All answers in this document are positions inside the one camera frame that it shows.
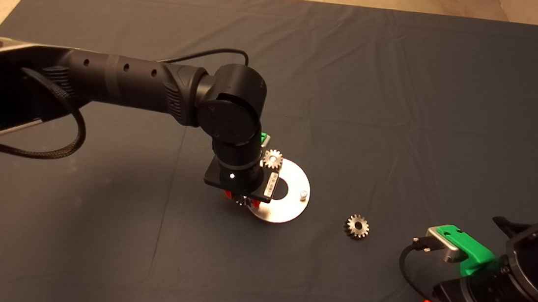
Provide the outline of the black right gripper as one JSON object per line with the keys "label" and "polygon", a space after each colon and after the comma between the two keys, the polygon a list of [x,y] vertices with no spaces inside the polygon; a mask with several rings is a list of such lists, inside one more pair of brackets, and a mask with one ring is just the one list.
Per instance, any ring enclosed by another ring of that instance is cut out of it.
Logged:
{"label": "black right gripper", "polygon": [[441,302],[512,302],[509,287],[513,287],[510,267],[493,263],[470,276],[439,282],[433,287],[433,296]]}

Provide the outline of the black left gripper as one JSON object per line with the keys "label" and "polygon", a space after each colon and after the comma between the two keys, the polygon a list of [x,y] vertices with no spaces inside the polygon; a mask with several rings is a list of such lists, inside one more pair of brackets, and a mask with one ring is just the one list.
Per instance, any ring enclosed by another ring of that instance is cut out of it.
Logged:
{"label": "black left gripper", "polygon": [[207,185],[224,190],[225,196],[231,201],[237,195],[269,203],[273,200],[279,177],[276,170],[264,168],[258,163],[247,169],[233,170],[218,159],[213,159],[204,174],[204,181]]}

